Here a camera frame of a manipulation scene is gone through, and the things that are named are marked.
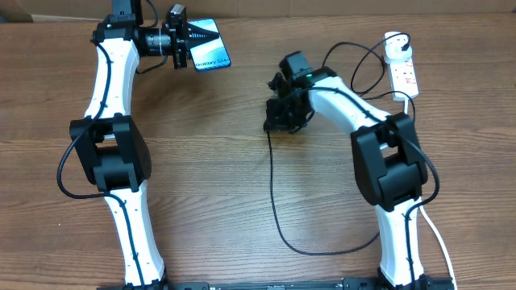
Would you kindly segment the blue Galaxy smartphone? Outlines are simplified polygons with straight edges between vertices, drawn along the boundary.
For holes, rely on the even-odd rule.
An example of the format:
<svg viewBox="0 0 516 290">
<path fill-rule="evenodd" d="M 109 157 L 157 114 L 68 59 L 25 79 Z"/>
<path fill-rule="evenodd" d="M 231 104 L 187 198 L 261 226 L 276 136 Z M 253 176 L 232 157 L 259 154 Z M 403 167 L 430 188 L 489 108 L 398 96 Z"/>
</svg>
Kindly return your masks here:
<svg viewBox="0 0 516 290">
<path fill-rule="evenodd" d="M 213 19 L 188 21 L 189 52 L 199 72 L 231 66 L 231 58 Z"/>
</svg>

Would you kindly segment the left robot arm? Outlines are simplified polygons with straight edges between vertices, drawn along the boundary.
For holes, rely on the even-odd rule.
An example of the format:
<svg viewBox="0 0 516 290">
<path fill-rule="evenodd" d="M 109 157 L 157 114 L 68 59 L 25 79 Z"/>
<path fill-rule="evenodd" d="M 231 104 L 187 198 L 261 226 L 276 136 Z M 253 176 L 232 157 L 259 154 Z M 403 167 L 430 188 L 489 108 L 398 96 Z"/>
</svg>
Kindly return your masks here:
<svg viewBox="0 0 516 290">
<path fill-rule="evenodd" d="M 97 187 L 114 219 L 123 253 L 124 289 L 169 289 L 148 212 L 150 151 L 131 116 L 131 97 L 143 57 L 189 60 L 199 71 L 228 68 L 231 59 L 213 19 L 189 20 L 186 7 L 172 6 L 164 22 L 144 25 L 139 1 L 114 1 L 97 25 L 92 42 L 98 53 L 94 92 L 83 118 L 70 123 L 71 143 L 87 180 Z"/>
</svg>

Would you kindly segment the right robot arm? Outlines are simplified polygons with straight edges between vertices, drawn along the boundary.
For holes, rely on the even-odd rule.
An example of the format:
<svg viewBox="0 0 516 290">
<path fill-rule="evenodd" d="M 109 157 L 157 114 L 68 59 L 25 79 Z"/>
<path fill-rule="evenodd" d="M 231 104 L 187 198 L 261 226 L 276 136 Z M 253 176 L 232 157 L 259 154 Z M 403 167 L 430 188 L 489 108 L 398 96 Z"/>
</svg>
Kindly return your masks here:
<svg viewBox="0 0 516 290">
<path fill-rule="evenodd" d="M 412 119 L 377 109 L 348 88 L 336 72 L 312 68 L 302 52 L 285 56 L 269 82 L 265 131 L 304 127 L 321 114 L 351 138 L 356 184 L 374 207 L 381 238 L 380 275 L 390 289 L 421 289 L 417 210 L 427 166 Z"/>
</svg>

